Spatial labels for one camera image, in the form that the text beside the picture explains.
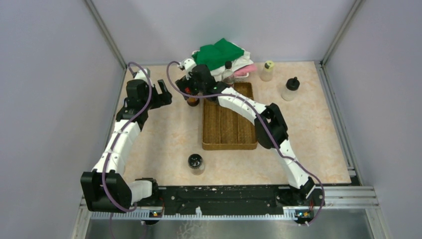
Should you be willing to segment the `red lid chili sauce jar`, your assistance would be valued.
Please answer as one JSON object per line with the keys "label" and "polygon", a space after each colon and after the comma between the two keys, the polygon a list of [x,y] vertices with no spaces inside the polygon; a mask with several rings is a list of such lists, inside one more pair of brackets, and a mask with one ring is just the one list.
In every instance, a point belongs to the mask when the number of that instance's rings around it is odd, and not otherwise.
{"label": "red lid chili sauce jar", "polygon": [[[190,90],[190,88],[185,88],[185,92],[188,95],[192,95],[192,96],[195,96],[196,95],[196,94],[192,93],[192,91]],[[200,100],[197,99],[197,98],[189,97],[189,98],[186,99],[186,102],[187,102],[187,104],[190,107],[195,107],[195,106],[197,106],[200,103]]]}

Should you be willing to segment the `dark bottle red white label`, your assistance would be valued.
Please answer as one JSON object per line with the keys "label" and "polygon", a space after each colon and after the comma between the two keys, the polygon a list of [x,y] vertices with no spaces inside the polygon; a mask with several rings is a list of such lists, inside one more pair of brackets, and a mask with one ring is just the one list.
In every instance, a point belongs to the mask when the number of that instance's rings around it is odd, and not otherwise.
{"label": "dark bottle red white label", "polygon": [[235,82],[235,76],[232,70],[232,62],[226,61],[224,64],[224,67],[225,67],[225,70],[221,74],[221,81],[232,87]]}

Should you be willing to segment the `black cap squeeze bottle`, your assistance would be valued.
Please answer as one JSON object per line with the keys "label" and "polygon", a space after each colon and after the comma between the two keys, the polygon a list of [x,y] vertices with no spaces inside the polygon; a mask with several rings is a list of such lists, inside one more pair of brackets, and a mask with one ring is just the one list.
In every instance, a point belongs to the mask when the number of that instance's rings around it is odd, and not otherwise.
{"label": "black cap squeeze bottle", "polygon": [[285,101],[292,101],[298,94],[300,87],[300,81],[297,77],[293,77],[287,80],[281,96]]}

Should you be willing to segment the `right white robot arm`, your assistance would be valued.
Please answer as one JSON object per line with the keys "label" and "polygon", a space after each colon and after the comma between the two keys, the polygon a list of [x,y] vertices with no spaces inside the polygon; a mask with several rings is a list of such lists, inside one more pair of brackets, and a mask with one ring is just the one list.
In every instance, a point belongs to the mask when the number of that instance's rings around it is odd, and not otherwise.
{"label": "right white robot arm", "polygon": [[175,88],[184,98],[208,99],[250,121],[255,127],[258,143],[279,155],[279,162],[285,170],[292,190],[293,201],[298,205],[305,205],[310,201],[316,185],[292,149],[288,127],[280,108],[274,103],[258,103],[229,84],[216,81],[204,64],[177,65],[180,70],[185,71],[185,76],[175,82]]}

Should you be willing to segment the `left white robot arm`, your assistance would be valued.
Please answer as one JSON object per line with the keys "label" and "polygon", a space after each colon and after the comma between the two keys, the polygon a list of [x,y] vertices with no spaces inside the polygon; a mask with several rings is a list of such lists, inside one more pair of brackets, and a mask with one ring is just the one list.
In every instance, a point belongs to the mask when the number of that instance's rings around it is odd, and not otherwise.
{"label": "left white robot arm", "polygon": [[130,80],[127,96],[116,115],[110,140],[93,169],[80,178],[87,208],[91,212],[126,213],[141,200],[148,206],[159,201],[158,184],[153,178],[126,183],[123,175],[131,148],[141,133],[148,110],[171,104],[172,94],[163,80],[158,80],[161,93],[145,80]]}

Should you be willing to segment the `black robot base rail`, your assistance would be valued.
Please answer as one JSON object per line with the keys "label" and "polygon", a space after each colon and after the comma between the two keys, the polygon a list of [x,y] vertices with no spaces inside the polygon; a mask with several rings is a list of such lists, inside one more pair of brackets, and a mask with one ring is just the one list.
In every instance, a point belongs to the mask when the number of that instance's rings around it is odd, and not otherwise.
{"label": "black robot base rail", "polygon": [[317,209],[325,201],[321,189],[305,198],[287,185],[161,186],[137,205],[158,207],[166,216],[193,215],[197,208],[205,216],[263,216],[288,207]]}

